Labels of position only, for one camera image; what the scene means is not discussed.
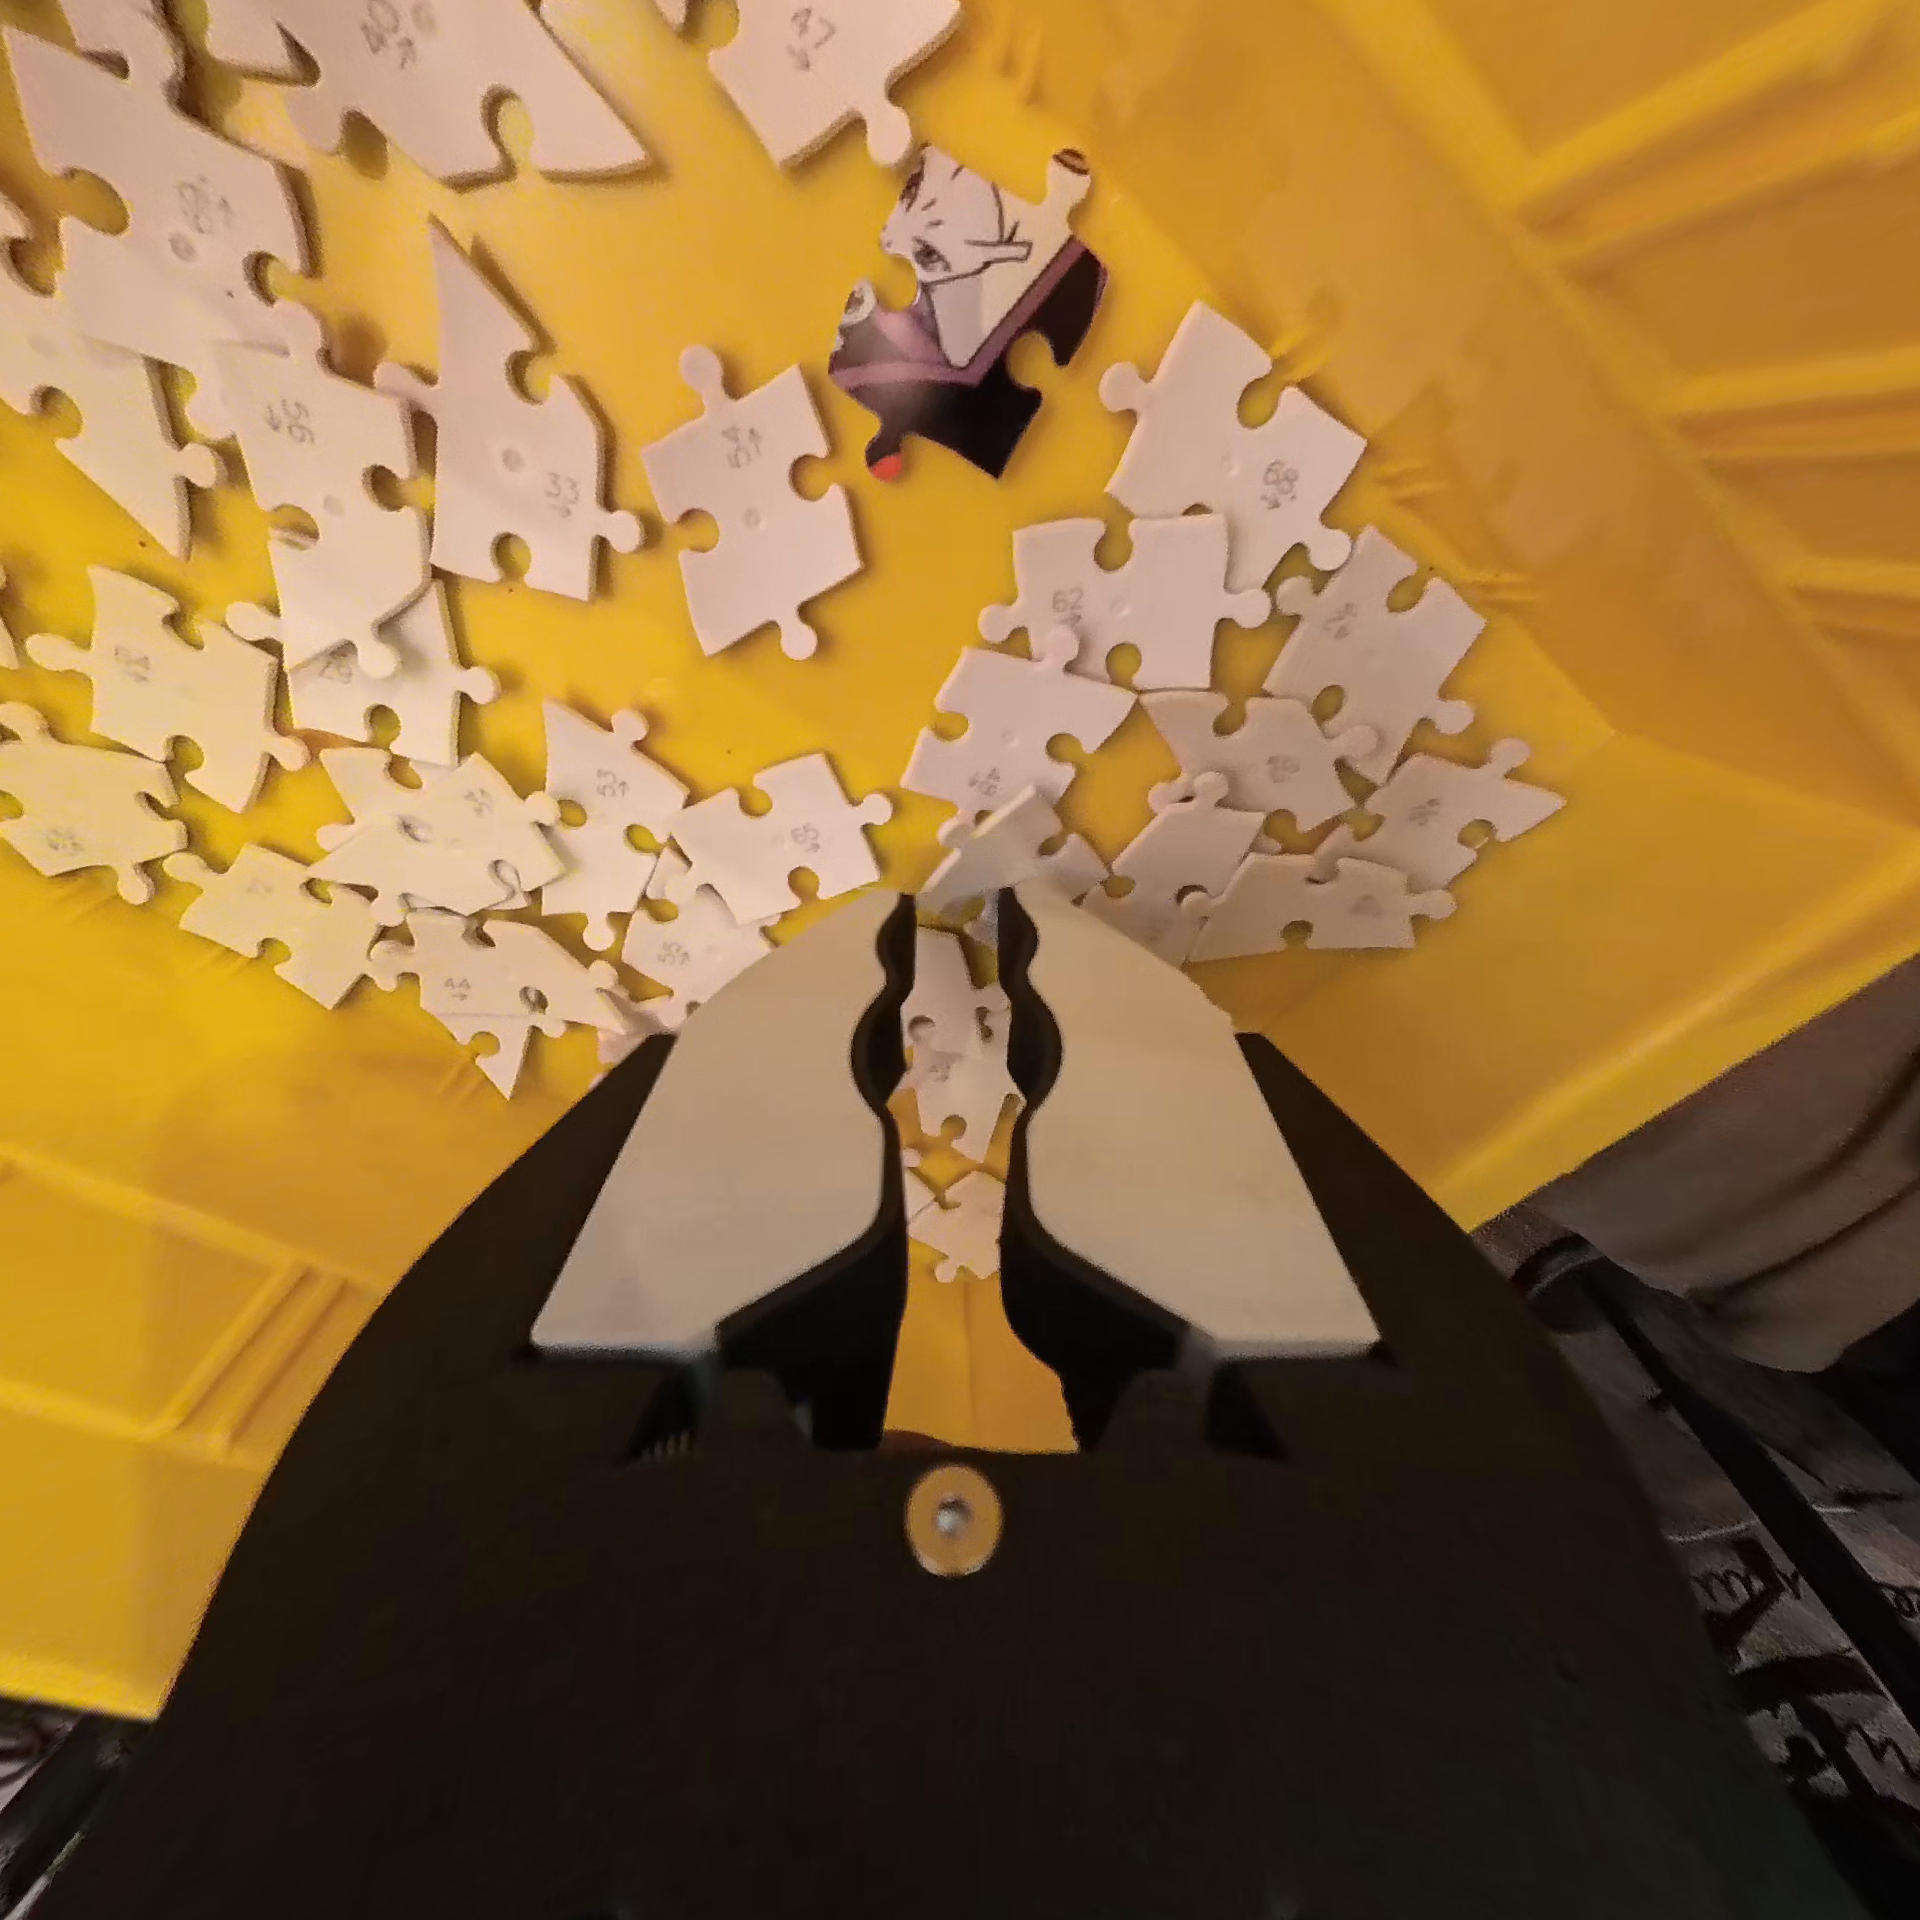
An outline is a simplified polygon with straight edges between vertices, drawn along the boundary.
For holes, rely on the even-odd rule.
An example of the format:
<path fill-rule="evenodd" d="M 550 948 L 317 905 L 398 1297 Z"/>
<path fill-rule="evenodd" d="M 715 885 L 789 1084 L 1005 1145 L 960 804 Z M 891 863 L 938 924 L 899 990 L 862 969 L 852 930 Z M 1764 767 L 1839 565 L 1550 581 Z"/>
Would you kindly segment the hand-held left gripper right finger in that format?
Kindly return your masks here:
<path fill-rule="evenodd" d="M 1062 1389 L 1074 1445 L 1149 1377 L 1355 1359 L 1379 1322 L 1234 1021 L 1189 974 L 1044 881 L 1005 886 L 998 980 L 1021 1094 L 1000 1300 Z"/>

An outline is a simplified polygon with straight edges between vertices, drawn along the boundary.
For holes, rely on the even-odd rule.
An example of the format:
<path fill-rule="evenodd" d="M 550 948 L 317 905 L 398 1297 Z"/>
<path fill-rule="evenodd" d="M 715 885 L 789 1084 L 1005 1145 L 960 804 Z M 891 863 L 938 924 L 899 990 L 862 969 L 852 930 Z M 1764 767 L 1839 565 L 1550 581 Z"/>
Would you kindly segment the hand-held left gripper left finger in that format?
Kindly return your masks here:
<path fill-rule="evenodd" d="M 660 1365 L 699 1401 L 766 1373 L 814 1446 L 879 1445 L 917 937 L 911 895 L 858 895 L 686 1020 L 533 1323 L 539 1353 Z"/>

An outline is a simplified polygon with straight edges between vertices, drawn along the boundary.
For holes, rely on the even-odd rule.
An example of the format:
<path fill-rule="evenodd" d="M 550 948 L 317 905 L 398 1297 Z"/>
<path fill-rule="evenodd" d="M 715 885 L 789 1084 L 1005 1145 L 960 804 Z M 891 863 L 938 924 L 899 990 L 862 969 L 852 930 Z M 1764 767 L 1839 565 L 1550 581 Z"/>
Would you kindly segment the pile of white puzzle pieces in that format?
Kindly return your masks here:
<path fill-rule="evenodd" d="M 347 473 L 346 505 L 426 537 L 451 522 L 440 473 L 483 396 L 492 427 L 479 574 L 444 563 L 410 605 L 496 695 L 399 745 L 382 714 L 322 721 L 292 679 L 351 702 L 347 630 L 282 666 L 272 561 L 342 566 L 372 533 L 272 487 L 236 442 L 204 443 L 210 505 L 187 555 L 78 478 L 42 431 L 5 425 L 5 605 L 61 655 L 108 667 L 172 651 L 256 654 L 275 750 L 202 733 L 138 747 L 98 732 L 98 683 L 5 667 L 5 705 L 54 729 L 74 765 L 115 761 L 110 815 L 147 858 L 37 878 L 5 852 L 5 1306 L 104 1313 L 134 1297 L 236 1306 L 282 1274 L 383 1281 L 492 1170 L 570 1105 L 588 1039 L 676 1021 L 703 925 L 763 946 L 875 881 L 906 889 L 942 858 L 956 803 L 906 781 L 922 733 L 965 745 L 942 695 L 980 649 L 975 615 L 1011 581 L 1015 531 L 1079 513 L 1116 543 L 1143 510 L 1100 487 L 1128 417 L 1096 380 L 1147 359 L 1195 301 L 1278 340 L 1205 243 L 1255 212 L 1304 233 L 1287 189 L 1330 211 L 1386 180 L 1400 125 L 1330 5 L 1085 5 L 997 13 L 935 54 L 918 116 L 1021 194 L 1084 201 L 1077 262 L 1109 282 L 1092 340 L 1044 389 L 1003 478 L 909 442 L 870 468 L 875 421 L 832 389 L 832 310 L 875 251 L 915 164 L 875 166 L 860 135 L 776 166 L 720 125 L 718 87 L 666 47 L 642 5 L 590 5 L 583 51 L 628 78 L 666 62 L 694 141 L 662 177 L 565 183 L 523 166 L 456 194 L 411 162 L 317 150 L 256 83 L 191 81 L 187 60 L 80 47 L 59 5 L 5 5 L 5 239 L 47 273 L 67 201 L 133 189 L 75 156 L 42 158 L 26 87 L 50 68 L 100 98 L 91 143 L 172 115 L 195 148 L 282 187 L 320 275 L 268 305 L 325 332 L 232 349 L 292 402 L 243 406 L 258 453 L 310 453 L 325 419 L 298 389 L 416 449 Z M 202 87 L 202 105 L 190 105 Z"/>

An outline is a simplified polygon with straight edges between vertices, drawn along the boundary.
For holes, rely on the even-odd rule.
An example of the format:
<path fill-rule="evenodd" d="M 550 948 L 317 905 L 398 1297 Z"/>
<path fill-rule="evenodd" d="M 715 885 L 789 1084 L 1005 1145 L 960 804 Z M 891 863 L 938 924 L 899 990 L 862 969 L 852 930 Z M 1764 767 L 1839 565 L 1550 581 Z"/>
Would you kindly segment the yellow plastic bin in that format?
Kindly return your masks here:
<path fill-rule="evenodd" d="M 694 141 L 655 54 L 588 54 L 590 5 L 59 5 L 80 47 L 260 83 L 322 153 L 411 162 L 456 194 L 662 177 Z M 642 5 L 699 58 L 720 125 L 781 169 L 860 135 L 875 166 L 965 148 L 924 131 L 932 60 L 997 13 L 1074 5 Z M 903 889 L 940 964 L 987 950 L 983 895 L 1043 870 L 1183 964 L 1463 1226 L 1504 1212 L 1915 955 L 1915 5 L 1330 5 L 1399 132 L 1383 183 L 1287 189 L 1205 243 L 1275 343 L 1195 301 L 1094 396 L 1128 417 L 1100 483 L 1143 510 L 1116 543 L 1067 513 L 1015 531 L 980 649 L 906 781 L 956 803 Z M 347 473 L 416 446 L 347 387 L 310 453 L 258 453 L 232 357 L 322 327 L 268 305 L 320 275 L 282 187 L 138 113 L 26 87 L 74 194 L 29 273 L 5 265 L 5 425 L 183 561 L 204 443 L 254 492 L 372 533 L 342 566 L 272 561 L 282 666 L 346 633 L 351 702 L 292 679 L 294 721 L 354 718 L 398 666 L 386 737 L 496 695 L 410 615 L 434 565 L 488 565 L 488 429 L 444 454 L 451 519 L 363 522 Z M 1003 177 L 983 177 L 1027 201 Z M 256 654 L 116 667 L 47 628 L 5 667 L 95 683 L 142 750 L 232 729 L 288 767 Z M 80 765 L 5 705 L 5 852 L 37 878 L 147 858 Z M 676 1021 L 588 1039 L 576 1097 L 667 1037 L 780 939 L 693 934 Z M 5 1306 L 5 1695 L 149 1719 L 272 1462 L 399 1274 L 283 1271 L 237 1303 Z"/>

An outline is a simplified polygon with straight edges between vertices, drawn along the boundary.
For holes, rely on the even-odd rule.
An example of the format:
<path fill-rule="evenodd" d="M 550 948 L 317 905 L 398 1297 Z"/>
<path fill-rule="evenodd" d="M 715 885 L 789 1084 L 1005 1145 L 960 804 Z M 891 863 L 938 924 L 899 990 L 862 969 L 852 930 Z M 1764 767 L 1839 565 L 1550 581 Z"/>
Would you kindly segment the printed puzzle piece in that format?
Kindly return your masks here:
<path fill-rule="evenodd" d="M 887 305 L 864 279 L 847 294 L 828 372 L 875 419 L 869 473 L 894 483 L 911 439 L 1003 475 L 1040 396 L 1013 371 L 1024 335 L 1067 365 L 1085 340 L 1109 273 L 1074 233 L 1092 185 L 1079 150 L 1046 159 L 1043 199 L 926 147 L 879 229 L 879 249 L 908 265 L 917 292 Z"/>

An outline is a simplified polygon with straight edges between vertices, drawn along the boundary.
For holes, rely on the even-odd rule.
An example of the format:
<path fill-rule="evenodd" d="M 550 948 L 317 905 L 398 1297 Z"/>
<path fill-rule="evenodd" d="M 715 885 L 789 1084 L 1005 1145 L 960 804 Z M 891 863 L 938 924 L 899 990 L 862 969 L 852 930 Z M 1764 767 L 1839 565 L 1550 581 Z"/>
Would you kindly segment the black printed bag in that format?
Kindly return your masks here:
<path fill-rule="evenodd" d="M 1591 1393 L 1749 1733 L 1875 1915 L 1918 1915 L 1915 1356 L 1776 1371 L 1516 1206 L 1476 1245 Z"/>

